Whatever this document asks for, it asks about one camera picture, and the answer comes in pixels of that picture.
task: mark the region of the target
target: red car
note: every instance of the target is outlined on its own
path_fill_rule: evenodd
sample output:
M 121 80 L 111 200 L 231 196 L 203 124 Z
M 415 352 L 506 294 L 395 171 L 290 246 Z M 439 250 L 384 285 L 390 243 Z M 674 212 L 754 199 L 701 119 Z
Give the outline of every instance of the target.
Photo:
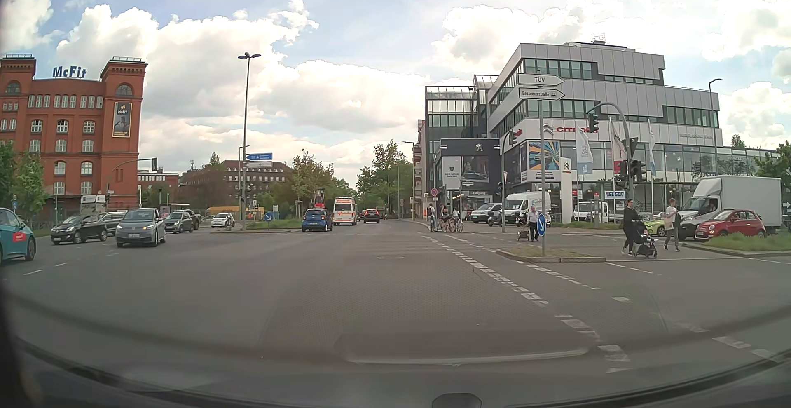
M 714 218 L 697 226 L 695 239 L 706 241 L 715 236 L 741 233 L 746 236 L 766 236 L 760 216 L 752 210 L 723 210 Z

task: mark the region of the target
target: road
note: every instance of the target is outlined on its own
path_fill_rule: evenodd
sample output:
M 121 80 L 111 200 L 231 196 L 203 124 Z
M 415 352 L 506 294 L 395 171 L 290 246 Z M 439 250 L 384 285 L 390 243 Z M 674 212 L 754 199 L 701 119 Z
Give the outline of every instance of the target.
M 439 385 L 507 405 L 526 402 L 527 377 L 530 402 L 584 398 L 789 348 L 791 258 L 682 248 L 635 261 L 620 255 L 618 234 L 553 228 L 549 245 L 609 261 L 540 265 L 496 253 L 517 245 L 514 234 L 467 229 L 477 233 L 428 233 L 409 221 L 327 233 L 197 231 L 124 249 L 112 238 L 41 239 L 35 261 L 2 273 L 25 342 L 121 375 L 140 376 L 150 362 L 200 367 L 177 384 L 212 392 L 240 391 L 228 373 L 236 385 L 264 373 L 267 384 L 250 391 L 268 400 L 292 402 L 284 388 L 305 367 L 353 375 L 369 394 L 403 384 L 436 397 Z M 377 373 L 387 385 L 372 380 Z M 485 384 L 492 379 L 496 392 Z

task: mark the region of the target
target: grey car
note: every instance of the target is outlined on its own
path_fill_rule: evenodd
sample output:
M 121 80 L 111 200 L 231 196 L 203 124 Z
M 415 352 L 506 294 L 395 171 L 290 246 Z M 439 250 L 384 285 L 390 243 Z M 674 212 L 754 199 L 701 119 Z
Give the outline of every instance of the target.
M 165 241 L 164 236 L 164 219 L 156 209 L 131 209 L 115 228 L 118 247 L 124 247 L 125 244 L 158 246 Z

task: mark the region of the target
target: blue direction sign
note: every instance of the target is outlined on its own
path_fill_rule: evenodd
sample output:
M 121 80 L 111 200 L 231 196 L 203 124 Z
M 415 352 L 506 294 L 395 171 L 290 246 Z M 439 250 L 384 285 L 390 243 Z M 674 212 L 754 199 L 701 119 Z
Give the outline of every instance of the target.
M 539 223 L 536 224 L 536 228 L 539 231 L 539 236 L 543 236 L 543 234 L 547 233 L 547 217 L 541 213 L 539 215 Z
M 248 161 L 271 161 L 272 153 L 251 153 L 248 155 Z

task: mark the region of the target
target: baby stroller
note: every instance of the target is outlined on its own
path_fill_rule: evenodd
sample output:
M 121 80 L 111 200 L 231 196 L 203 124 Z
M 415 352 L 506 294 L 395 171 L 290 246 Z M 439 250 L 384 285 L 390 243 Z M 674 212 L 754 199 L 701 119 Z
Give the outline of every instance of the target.
M 646 225 L 642 221 L 635 221 L 634 223 L 634 243 L 638 248 L 634 251 L 634 256 L 645 255 L 648 257 L 657 257 L 657 247 L 654 243 L 655 240 L 650 234 L 646 232 Z

